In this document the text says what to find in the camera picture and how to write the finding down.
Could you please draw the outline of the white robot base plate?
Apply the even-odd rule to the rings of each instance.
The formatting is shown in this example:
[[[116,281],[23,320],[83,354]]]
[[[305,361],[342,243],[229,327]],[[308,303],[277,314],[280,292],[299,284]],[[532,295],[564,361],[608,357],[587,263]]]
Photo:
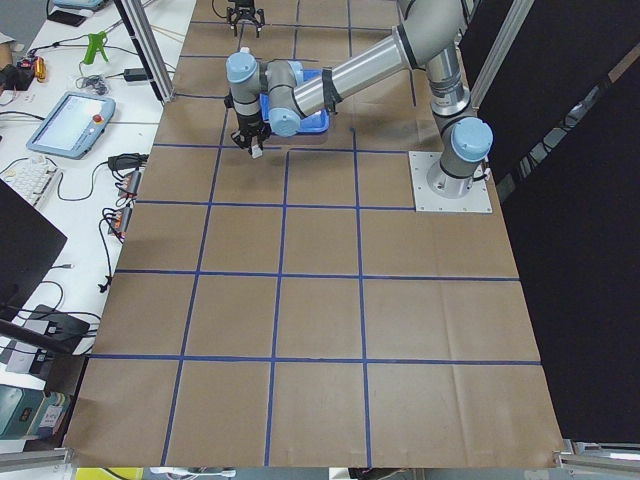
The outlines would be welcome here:
[[[415,210],[418,213],[491,214],[493,208],[482,166],[466,179],[448,176],[440,152],[409,151]]]

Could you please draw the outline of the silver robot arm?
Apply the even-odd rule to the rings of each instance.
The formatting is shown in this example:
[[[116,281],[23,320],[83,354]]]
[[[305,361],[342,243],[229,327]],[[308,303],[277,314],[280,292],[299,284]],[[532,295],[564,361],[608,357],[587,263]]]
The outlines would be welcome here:
[[[293,61],[258,61],[242,50],[228,57],[226,75],[238,129],[231,138],[249,153],[259,154],[271,134],[292,137],[304,118],[333,111],[344,99],[400,72],[425,71],[431,89],[431,111],[444,151],[427,173],[428,186],[449,199],[464,197],[478,181],[475,172],[493,144],[490,126],[471,108],[455,37],[464,20],[457,1],[402,1],[402,21],[390,34],[344,63],[325,68],[309,81]]]

